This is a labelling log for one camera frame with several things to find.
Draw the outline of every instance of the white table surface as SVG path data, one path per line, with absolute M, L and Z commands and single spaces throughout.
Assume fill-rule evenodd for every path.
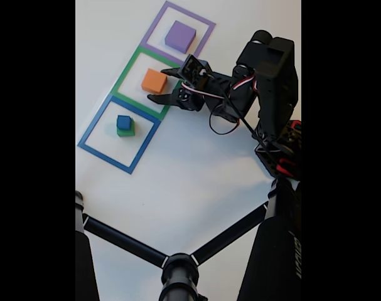
M 76 144 L 156 17 L 164 0 L 76 0 Z M 258 29 L 295 42 L 301 119 L 300 0 L 171 0 L 217 25 L 199 58 L 230 75 Z M 257 101 L 247 121 L 257 124 Z M 215 135 L 209 112 L 171 108 L 129 175 L 76 146 L 76 190 L 92 217 L 168 255 L 192 253 L 267 200 L 272 179 L 242 124 Z M 216 120 L 224 129 L 225 122 Z M 200 268 L 198 291 L 234 301 L 257 228 Z M 101 301 L 152 301 L 161 269 L 87 233 Z

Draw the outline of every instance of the green square outline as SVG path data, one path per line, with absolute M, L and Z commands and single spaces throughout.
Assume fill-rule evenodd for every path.
M 150 56 L 151 58 L 154 58 L 155 60 L 158 60 L 160 61 L 161 63 L 164 63 L 172 68 L 177 68 L 177 67 L 180 67 L 179 64 L 177 63 L 174 63 L 173 61 L 170 61 L 169 59 L 167 58 L 164 58 L 163 56 L 160 56 L 160 55 L 157 55 L 156 53 L 152 52 L 151 50 L 147 49 L 147 48 L 144 48 L 142 46 L 138 46 L 136 48 L 136 50 L 134 51 L 131 59 L 129 60 L 129 62 L 127 63 L 125 69 L 123 70 L 122 74 L 120 75 L 120 77 L 118 78 L 118 80 L 116 81 L 114 87 L 112 88 L 112 90 L 110 91 L 110 93 L 119 98 L 120 100 L 123 100 L 124 102 L 127 102 L 137 108 L 139 108 L 140 110 L 148 113 L 149 115 L 152 115 L 156 118 L 158 118 L 159 120 L 163 120 L 166 113 L 168 113 L 168 110 L 170 108 L 170 105 L 165 105 L 163 110 L 161 111 L 161 113 L 157 112 L 157 111 L 154 111 L 153 109 L 149 108 L 149 107 L 146 107 L 145 105 L 142 105 L 141 103 L 121 94 L 118 92 L 118 89 L 119 87 L 122 85 L 122 82 L 124 81 L 125 77 L 127 76 L 127 74 L 130 72 L 130 69 L 133 67 L 133 64 L 134 62 L 137 60 L 137 57 L 140 55 L 140 53 L 144 53 L 145 55 L 148 55 Z M 178 88 L 181 84 L 181 81 L 178 81 L 178 83 L 176 84 L 175 88 Z

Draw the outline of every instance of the black cable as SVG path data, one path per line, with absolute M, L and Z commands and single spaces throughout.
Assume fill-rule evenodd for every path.
M 208 74 L 208 73 L 205 73 L 208 77 L 214 79 L 214 82 L 216 82 L 216 79 L 213 75 L 211 74 Z M 221 86 L 220 85 L 216 85 L 219 89 L 219 91 L 221 92 L 222 96 L 223 96 L 223 99 L 225 99 L 229 104 L 230 106 L 233 108 L 233 110 L 235 111 L 235 113 L 238 115 L 238 117 L 242 120 L 242 122 L 246 125 L 246 127 L 248 128 L 248 130 L 252 133 L 252 134 L 255 134 L 255 136 L 257 137 L 257 140 L 260 142 L 260 145 L 262 146 L 262 148 L 264 149 L 264 151 L 266 152 L 268 158 L 270 158 L 270 160 L 277 166 L 281 166 L 276 160 L 274 157 L 271 156 L 270 152 L 267 150 L 267 147 L 266 145 L 263 143 L 263 140 L 260 138 L 260 136 L 258 135 L 257 132 L 254 131 L 254 129 L 247 123 L 247 121 L 243 118 L 242 114 L 239 112 L 239 110 L 235 107 L 235 105 L 232 103 L 231 99 L 229 99 L 227 97 L 227 94 L 221 89 Z
M 228 135 L 230 133 L 232 133 L 234 130 L 236 130 L 239 126 L 239 121 L 237 122 L 237 125 L 232 129 L 230 130 L 229 132 L 226 132 L 226 133 L 218 133 L 216 130 L 213 129 L 212 125 L 211 125 L 211 117 L 213 115 L 213 113 L 215 112 L 215 110 L 219 107 L 219 106 L 222 106 L 222 103 L 218 103 L 212 110 L 211 110 L 211 114 L 210 114 L 210 118 L 208 120 L 208 123 L 210 124 L 210 129 L 216 133 L 217 135 Z

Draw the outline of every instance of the purple cube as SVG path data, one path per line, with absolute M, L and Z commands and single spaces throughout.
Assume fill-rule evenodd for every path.
M 194 28 L 175 21 L 165 37 L 165 44 L 186 54 L 195 36 L 196 30 Z

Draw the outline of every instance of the stacked cubes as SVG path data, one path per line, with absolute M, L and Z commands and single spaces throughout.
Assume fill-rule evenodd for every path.
M 130 116 L 119 115 L 116 120 L 116 131 L 119 137 L 134 136 L 134 121 Z

